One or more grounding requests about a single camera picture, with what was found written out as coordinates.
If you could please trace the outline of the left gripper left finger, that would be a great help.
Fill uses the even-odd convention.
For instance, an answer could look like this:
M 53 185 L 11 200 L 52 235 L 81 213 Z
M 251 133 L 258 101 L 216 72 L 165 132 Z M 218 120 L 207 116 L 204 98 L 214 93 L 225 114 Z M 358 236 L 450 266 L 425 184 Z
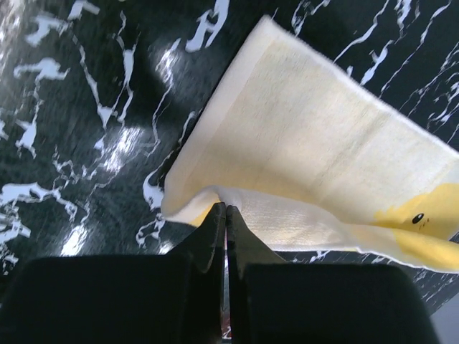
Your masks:
M 3 343 L 220 343 L 226 207 L 164 255 L 28 262 L 1 304 Z

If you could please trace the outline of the yellow chick towel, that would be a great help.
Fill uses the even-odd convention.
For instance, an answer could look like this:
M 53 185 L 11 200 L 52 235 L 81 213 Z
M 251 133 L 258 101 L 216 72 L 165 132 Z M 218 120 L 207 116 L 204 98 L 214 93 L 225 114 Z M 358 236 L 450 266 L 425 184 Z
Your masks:
M 161 212 L 235 206 L 275 251 L 458 271 L 458 153 L 264 16 L 166 175 Z

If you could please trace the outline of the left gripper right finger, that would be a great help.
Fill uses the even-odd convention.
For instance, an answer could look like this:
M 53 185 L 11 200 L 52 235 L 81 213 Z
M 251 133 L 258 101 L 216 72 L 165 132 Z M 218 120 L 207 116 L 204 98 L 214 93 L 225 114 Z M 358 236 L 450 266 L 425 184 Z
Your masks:
M 295 264 L 227 208 L 234 343 L 437 343 L 408 276 L 383 264 Z

